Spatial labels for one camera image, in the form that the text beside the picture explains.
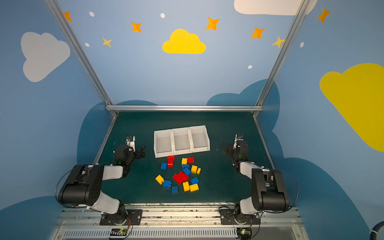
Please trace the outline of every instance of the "building block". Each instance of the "building block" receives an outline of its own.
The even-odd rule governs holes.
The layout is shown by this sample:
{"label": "building block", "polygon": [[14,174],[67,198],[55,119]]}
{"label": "building block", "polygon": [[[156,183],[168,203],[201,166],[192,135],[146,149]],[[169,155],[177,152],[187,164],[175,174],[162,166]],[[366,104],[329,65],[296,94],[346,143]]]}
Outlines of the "building block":
{"label": "building block", "polygon": [[173,159],[168,159],[168,167],[173,167]]}
{"label": "building block", "polygon": [[189,179],[188,175],[185,174],[183,171],[179,172],[179,177],[181,177],[184,180],[184,182],[188,181]]}
{"label": "building block", "polygon": [[156,181],[161,185],[164,183],[164,178],[161,175],[158,175],[156,177]]}
{"label": "building block", "polygon": [[173,177],[172,177],[178,184],[182,184],[183,183],[183,179],[179,176],[179,175],[177,175],[176,173],[175,173],[175,175],[173,175]]}
{"label": "building block", "polygon": [[189,183],[188,182],[183,182],[183,188],[184,188],[184,191],[189,191]]}
{"label": "building block", "polygon": [[197,177],[194,177],[194,178],[191,179],[191,183],[192,184],[196,184],[198,182],[199,182],[199,179]]}
{"label": "building block", "polygon": [[189,168],[184,168],[183,169],[183,172],[187,175],[187,176],[189,176],[190,174],[191,174],[191,170],[189,170]]}
{"label": "building block", "polygon": [[197,166],[192,165],[191,172],[196,174],[196,172],[197,172]]}
{"label": "building block", "polygon": [[191,192],[197,191],[199,189],[199,186],[197,184],[193,184],[189,186]]}
{"label": "building block", "polygon": [[161,163],[161,170],[166,170],[167,169],[167,163],[166,162],[162,162]]}
{"label": "building block", "polygon": [[170,187],[171,187],[171,182],[170,182],[170,180],[164,180],[163,187],[170,188]]}

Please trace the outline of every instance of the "green table surface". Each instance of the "green table surface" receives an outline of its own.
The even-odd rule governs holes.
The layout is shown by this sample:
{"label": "green table surface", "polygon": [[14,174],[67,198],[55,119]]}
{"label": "green table surface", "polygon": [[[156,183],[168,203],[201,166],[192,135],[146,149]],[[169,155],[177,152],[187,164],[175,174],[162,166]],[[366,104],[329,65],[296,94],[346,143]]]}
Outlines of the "green table surface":
{"label": "green table surface", "polygon": [[[155,158],[153,150],[154,131],[179,127],[206,125],[210,139],[210,151],[176,155],[174,167],[161,170],[166,157]],[[251,196],[251,180],[238,173],[232,159],[223,154],[226,144],[233,144],[235,134],[242,133],[248,142],[248,159],[260,166],[271,168],[252,114],[248,112],[120,112],[100,157],[100,164],[114,163],[113,143],[124,144],[125,136],[135,136],[136,148],[146,146],[146,157],[136,159],[131,171],[123,179],[103,181],[102,191],[124,203],[187,203],[187,202],[238,202]],[[201,173],[199,190],[184,192],[172,176],[182,170],[181,159],[194,157],[194,165]],[[164,188],[155,178],[161,175],[178,186],[178,193]]]}

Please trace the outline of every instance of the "yellow cloud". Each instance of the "yellow cloud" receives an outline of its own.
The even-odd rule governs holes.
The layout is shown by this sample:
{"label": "yellow cloud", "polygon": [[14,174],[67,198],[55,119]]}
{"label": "yellow cloud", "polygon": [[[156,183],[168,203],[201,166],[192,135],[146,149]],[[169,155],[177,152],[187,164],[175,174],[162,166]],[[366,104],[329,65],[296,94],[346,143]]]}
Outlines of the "yellow cloud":
{"label": "yellow cloud", "polygon": [[166,53],[203,53],[207,47],[200,42],[199,37],[184,29],[176,29],[163,43],[163,51]]}
{"label": "yellow cloud", "polygon": [[320,88],[364,142],[384,152],[384,67],[363,63],[329,72]]}

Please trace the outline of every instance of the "white cloud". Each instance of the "white cloud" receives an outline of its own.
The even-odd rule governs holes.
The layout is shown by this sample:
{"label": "white cloud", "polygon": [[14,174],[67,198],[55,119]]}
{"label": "white cloud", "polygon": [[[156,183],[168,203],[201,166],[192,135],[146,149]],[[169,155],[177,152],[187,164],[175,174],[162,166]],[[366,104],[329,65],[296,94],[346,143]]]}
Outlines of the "white cloud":
{"label": "white cloud", "polygon": [[[311,0],[308,14],[317,0]],[[235,10],[242,14],[296,15],[301,0],[235,0]]]}
{"label": "white cloud", "polygon": [[26,58],[24,75],[31,82],[41,81],[70,56],[66,42],[58,41],[49,33],[27,32],[22,36],[22,51]]}

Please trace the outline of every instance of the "pile of toy blocks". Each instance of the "pile of toy blocks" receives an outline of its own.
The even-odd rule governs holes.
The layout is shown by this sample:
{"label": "pile of toy blocks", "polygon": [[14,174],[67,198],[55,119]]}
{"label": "pile of toy blocks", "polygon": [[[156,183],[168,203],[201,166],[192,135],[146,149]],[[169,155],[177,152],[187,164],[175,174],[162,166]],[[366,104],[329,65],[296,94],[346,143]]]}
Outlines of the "pile of toy blocks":
{"label": "pile of toy blocks", "polygon": [[[173,161],[175,160],[175,156],[168,156],[168,163],[163,162],[161,164],[161,170],[167,170],[167,167],[173,167]],[[193,157],[183,158],[181,159],[181,166],[183,170],[181,170],[178,174],[175,173],[173,175],[173,179],[180,185],[183,185],[184,191],[197,191],[199,189],[199,186],[197,183],[199,182],[199,179],[197,177],[192,178],[191,185],[188,182],[188,179],[191,174],[200,174],[201,168],[192,165],[191,169],[189,169],[189,164],[194,163],[195,160]],[[164,180],[164,178],[161,175],[158,175],[156,177],[157,182],[160,185],[163,185],[163,187],[171,188],[172,193],[177,193],[177,186],[172,186],[172,183],[170,180]]]}

